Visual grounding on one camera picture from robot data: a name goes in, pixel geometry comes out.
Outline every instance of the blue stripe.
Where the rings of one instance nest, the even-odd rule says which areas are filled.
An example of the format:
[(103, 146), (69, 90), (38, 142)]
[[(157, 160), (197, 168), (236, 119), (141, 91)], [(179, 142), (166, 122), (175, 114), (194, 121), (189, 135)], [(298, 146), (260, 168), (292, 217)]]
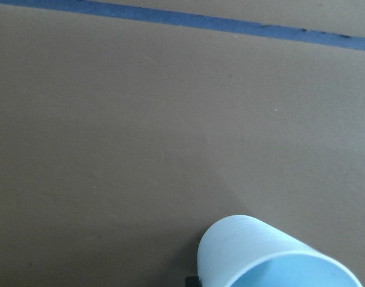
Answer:
[(173, 11), (85, 0), (0, 0), (0, 4), (210, 29), (365, 51), (365, 38), (363, 37), (346, 36), (278, 25), (262, 25), (261, 23), (256, 22), (201, 16)]

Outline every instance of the brown surface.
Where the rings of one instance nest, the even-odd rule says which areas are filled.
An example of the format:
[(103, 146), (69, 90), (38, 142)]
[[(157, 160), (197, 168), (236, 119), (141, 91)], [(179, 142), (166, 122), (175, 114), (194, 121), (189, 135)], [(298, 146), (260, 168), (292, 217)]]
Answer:
[(365, 283), (365, 53), (0, 5), (0, 286), (183, 286), (258, 217)]
[(365, 37), (365, 0), (97, 0)]

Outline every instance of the table surface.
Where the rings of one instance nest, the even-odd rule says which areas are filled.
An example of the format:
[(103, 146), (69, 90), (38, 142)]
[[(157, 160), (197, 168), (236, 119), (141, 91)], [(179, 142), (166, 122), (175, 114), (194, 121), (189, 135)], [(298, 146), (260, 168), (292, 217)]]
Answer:
[(0, 5), (0, 286), (184, 286), (231, 214), (365, 285), (365, 52)]

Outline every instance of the plastic cup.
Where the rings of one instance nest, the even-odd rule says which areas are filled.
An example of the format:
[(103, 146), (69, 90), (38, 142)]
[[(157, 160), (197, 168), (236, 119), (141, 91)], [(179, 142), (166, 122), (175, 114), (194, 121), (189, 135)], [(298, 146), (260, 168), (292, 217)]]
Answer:
[(205, 232), (197, 266), (202, 287), (362, 287), (333, 258), (246, 215)]

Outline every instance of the dark object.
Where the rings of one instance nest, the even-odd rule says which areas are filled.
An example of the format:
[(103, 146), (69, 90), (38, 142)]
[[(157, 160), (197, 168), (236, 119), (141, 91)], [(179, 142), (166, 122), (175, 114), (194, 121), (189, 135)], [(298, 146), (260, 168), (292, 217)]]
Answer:
[(185, 287), (201, 287), (199, 276), (188, 276), (185, 278)]

